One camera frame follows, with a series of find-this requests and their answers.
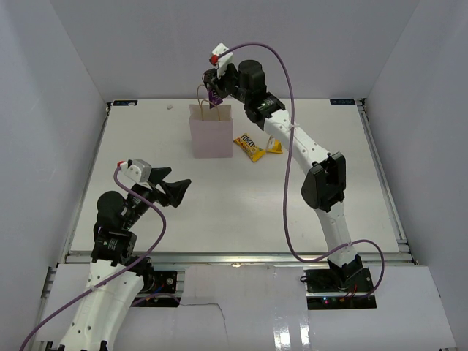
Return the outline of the purple M&M packet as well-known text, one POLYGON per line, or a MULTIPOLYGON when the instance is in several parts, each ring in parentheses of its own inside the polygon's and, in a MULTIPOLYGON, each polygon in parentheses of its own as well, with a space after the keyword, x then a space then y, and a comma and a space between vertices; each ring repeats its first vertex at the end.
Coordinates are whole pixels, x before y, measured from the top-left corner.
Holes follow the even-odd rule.
POLYGON ((208 92, 208 106, 213 109, 223 103, 223 99, 219 96, 214 88, 207 88, 208 92))

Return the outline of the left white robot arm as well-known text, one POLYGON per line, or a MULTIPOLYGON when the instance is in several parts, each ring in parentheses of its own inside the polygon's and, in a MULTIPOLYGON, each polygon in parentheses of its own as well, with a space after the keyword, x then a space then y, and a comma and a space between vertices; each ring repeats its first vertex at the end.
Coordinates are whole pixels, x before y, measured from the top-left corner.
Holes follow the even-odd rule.
POLYGON ((130 307, 140 304, 139 295, 172 298, 175 291, 154 270, 148 253, 133 253, 137 236, 131 229, 148 209, 179 207, 191 180, 166 182, 171 168, 153 168, 141 160, 121 162, 115 172, 134 184, 120 185, 125 195, 108 191, 97 201, 86 288, 72 300, 78 308, 57 350, 111 350, 130 307))

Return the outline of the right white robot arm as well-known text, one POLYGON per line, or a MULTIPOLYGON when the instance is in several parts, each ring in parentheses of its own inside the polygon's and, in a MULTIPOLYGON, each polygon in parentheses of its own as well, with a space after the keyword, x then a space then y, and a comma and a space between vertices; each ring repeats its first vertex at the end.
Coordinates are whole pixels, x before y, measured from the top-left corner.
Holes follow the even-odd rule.
POLYGON ((318 216, 330 252, 327 261, 331 285, 338 291, 348 291, 357 282, 363 265, 351 244, 344 215, 344 155, 331 154, 293 124, 292 112, 268 91, 259 62, 245 60, 238 66, 228 64, 223 73, 211 68, 203 73, 202 80, 217 102, 226 97, 241 102, 249 120, 278 140, 287 149, 288 156, 299 164, 305 175, 301 196, 318 216))

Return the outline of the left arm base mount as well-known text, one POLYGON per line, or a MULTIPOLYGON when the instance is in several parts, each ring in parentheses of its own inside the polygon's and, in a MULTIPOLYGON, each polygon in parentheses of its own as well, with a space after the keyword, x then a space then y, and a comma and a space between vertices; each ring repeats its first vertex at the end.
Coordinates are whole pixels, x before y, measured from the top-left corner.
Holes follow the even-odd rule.
POLYGON ((177 307, 177 271, 158 270, 150 257, 143 258, 129 269, 143 280, 143 288, 137 294, 133 307, 177 307))

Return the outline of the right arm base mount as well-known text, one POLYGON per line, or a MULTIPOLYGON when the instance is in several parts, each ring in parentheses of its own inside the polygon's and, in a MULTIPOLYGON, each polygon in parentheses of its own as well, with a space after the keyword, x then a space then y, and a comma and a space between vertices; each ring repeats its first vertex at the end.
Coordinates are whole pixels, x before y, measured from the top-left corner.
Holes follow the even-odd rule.
POLYGON ((331 269, 309 269, 299 278, 306 288, 309 311, 376 309, 374 288, 368 268, 342 282, 331 269))

